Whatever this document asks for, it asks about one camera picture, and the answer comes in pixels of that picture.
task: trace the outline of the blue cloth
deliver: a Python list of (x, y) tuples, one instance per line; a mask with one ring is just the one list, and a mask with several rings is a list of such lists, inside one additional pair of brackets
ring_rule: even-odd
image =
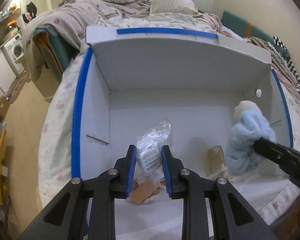
[(254, 142), (261, 137), (276, 142), (274, 130), (259, 109), (242, 111), (239, 122), (231, 128), (225, 151), (225, 161), (231, 175), (243, 175), (261, 163), (264, 158), (253, 148)]

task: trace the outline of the plastic bag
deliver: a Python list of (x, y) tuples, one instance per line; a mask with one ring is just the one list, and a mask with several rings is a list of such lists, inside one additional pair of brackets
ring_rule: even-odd
[(167, 118), (156, 122), (138, 137), (135, 174), (139, 185), (149, 177), (153, 182), (164, 180), (161, 159), (163, 145), (168, 145), (171, 153), (174, 153), (172, 128)]

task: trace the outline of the wooden floor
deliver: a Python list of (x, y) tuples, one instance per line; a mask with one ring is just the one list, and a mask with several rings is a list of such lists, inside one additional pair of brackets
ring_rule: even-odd
[(12, 200), (9, 217), (12, 239), (16, 239), (38, 214), (38, 148), (48, 107), (49, 103), (43, 101), (36, 86), (26, 83), (5, 118), (4, 165), (9, 168), (7, 187)]

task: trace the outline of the metal screw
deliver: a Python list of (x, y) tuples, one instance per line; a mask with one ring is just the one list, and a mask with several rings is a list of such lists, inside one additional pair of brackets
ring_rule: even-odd
[(109, 169), (108, 174), (109, 175), (116, 175), (118, 171), (116, 169)]
[(182, 175), (189, 175), (190, 171), (188, 169), (183, 169), (180, 171)]
[(225, 178), (218, 178), (218, 183), (224, 185), (227, 183), (227, 180)]
[(80, 181), (81, 181), (80, 178), (73, 178), (73, 179), (71, 179), (71, 183), (72, 183), (72, 184), (79, 184)]

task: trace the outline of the pillow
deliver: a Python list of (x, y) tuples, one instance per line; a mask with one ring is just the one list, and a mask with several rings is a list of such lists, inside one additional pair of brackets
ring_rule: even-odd
[(201, 15), (191, 0), (151, 0), (150, 14), (162, 12), (183, 13), (191, 16)]

